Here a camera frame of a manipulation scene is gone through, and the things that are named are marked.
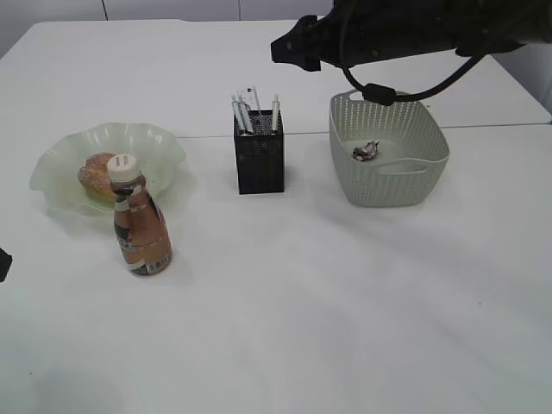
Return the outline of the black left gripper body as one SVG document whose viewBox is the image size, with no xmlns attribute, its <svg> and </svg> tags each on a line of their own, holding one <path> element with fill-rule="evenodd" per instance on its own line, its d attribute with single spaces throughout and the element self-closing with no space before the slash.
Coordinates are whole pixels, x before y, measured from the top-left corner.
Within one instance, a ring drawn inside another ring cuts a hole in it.
<svg viewBox="0 0 552 414">
<path fill-rule="evenodd" d="M 12 264 L 12 255 L 0 248 L 0 282 L 3 283 Z"/>
</svg>

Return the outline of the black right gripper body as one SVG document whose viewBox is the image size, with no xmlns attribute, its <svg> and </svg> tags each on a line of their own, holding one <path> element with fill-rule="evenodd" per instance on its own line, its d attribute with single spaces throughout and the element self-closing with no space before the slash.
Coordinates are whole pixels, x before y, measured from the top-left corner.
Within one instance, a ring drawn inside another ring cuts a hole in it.
<svg viewBox="0 0 552 414">
<path fill-rule="evenodd" d="M 271 43 L 272 61 L 318 72 L 454 47 L 451 1 L 335 1 L 324 17 L 301 17 Z"/>
</svg>

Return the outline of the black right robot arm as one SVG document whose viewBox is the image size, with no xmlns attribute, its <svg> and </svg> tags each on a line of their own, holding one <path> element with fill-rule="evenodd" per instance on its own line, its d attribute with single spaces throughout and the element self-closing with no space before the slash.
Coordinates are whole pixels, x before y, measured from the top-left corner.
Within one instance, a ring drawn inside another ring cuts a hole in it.
<svg viewBox="0 0 552 414">
<path fill-rule="evenodd" d="M 551 41 L 549 1 L 336 1 L 271 44 L 275 63 L 318 72 L 453 50 L 509 53 Z"/>
</svg>

